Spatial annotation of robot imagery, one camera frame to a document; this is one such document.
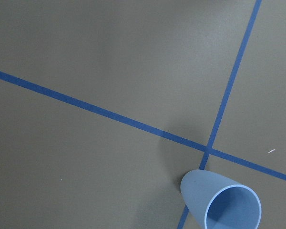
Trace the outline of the light blue plastic cup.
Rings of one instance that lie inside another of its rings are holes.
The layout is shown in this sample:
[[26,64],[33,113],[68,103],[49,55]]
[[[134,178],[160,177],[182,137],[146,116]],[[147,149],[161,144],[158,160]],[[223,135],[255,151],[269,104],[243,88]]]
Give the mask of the light blue plastic cup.
[[207,170],[186,173],[180,191],[189,212],[203,229],[256,229],[262,207],[249,187]]

